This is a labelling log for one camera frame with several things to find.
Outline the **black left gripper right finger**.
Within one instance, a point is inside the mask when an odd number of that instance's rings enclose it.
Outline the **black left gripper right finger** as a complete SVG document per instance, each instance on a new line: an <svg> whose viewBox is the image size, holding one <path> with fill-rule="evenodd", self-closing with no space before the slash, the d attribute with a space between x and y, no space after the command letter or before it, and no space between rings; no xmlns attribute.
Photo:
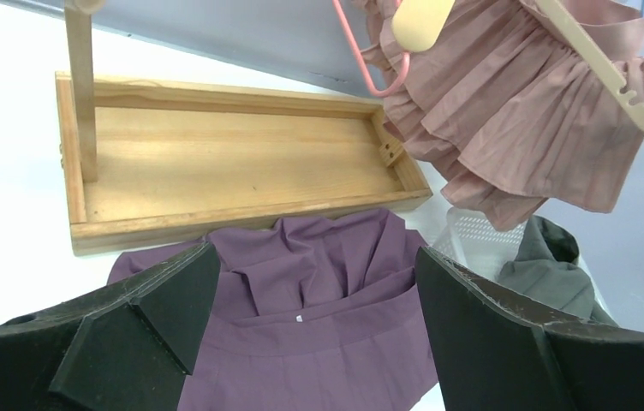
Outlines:
<svg viewBox="0 0 644 411"><path fill-rule="evenodd" d="M415 278L448 410L644 410L644 332L550 308L422 247Z"/></svg>

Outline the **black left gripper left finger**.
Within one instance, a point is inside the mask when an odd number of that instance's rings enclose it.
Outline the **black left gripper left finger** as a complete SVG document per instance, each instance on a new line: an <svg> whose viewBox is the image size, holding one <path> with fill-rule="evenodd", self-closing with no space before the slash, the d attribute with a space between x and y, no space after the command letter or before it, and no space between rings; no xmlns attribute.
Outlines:
<svg viewBox="0 0 644 411"><path fill-rule="evenodd" d="M220 272L193 246L132 277L0 325L0 410L173 410Z"/></svg>

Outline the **pink pleated skirt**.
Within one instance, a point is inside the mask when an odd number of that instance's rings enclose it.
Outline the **pink pleated skirt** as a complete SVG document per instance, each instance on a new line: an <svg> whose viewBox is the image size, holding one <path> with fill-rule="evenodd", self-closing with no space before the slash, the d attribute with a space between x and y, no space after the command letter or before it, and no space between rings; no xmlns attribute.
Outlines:
<svg viewBox="0 0 644 411"><path fill-rule="evenodd" d="M448 202L499 230L549 199L612 211L644 140L532 1L456 2L384 111L408 154L443 176Z"/></svg>

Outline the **purple skirt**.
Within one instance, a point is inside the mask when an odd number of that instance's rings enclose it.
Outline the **purple skirt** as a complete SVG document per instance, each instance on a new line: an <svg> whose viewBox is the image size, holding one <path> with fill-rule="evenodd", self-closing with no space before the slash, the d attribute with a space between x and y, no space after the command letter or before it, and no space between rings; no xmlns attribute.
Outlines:
<svg viewBox="0 0 644 411"><path fill-rule="evenodd" d="M438 382L420 233L385 209L205 237L221 262L181 410L409 410Z"/></svg>

